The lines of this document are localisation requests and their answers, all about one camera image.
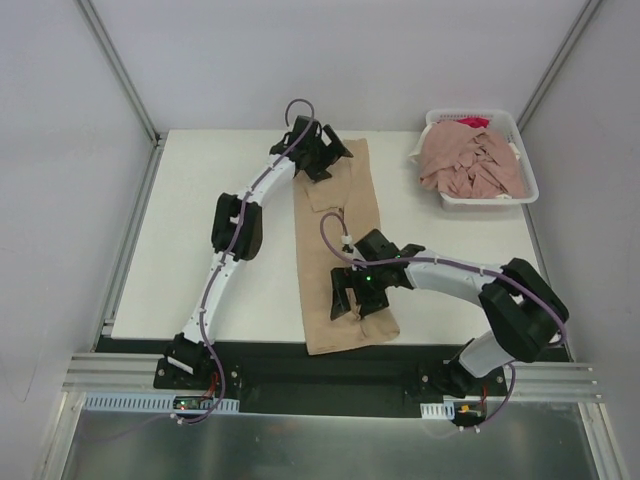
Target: laundry basket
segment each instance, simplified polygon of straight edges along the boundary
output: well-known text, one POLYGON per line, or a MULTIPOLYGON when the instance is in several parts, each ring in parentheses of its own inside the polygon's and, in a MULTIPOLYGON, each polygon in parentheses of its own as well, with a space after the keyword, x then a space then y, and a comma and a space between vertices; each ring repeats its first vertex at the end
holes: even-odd
POLYGON ((463 109, 438 109, 427 113, 427 125, 443 120, 460 120, 466 117, 481 117, 489 120, 489 127, 500 132, 507 142, 513 142, 520 150, 520 171, 526 195, 524 198, 453 198, 446 193, 440 193, 442 207, 445 210, 493 210, 524 203, 533 203, 538 199, 538 184, 533 176, 531 163, 527 151, 522 143, 522 137, 513 117, 504 110, 463 110, 463 109))

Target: tabletop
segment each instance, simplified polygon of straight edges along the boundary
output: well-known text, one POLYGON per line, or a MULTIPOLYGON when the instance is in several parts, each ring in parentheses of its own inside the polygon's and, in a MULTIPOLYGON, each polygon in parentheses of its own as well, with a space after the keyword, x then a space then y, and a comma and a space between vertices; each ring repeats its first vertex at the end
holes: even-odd
MULTIPOLYGON (((209 272, 218 196, 235 193, 268 160, 276 130, 172 130, 156 174, 122 297, 113 338, 171 339, 189 319, 209 272)), ((519 207, 447 212, 424 190, 407 159, 418 132, 339 131, 366 138, 382 233, 399 248, 424 245, 480 263, 524 258, 537 267, 519 207)), ((293 189, 281 188, 263 209, 258 256, 235 279, 219 310, 216 340, 303 342, 296 269, 293 189)), ((462 344, 489 329, 484 312, 431 291, 388 290, 400 326, 395 344, 462 344)))

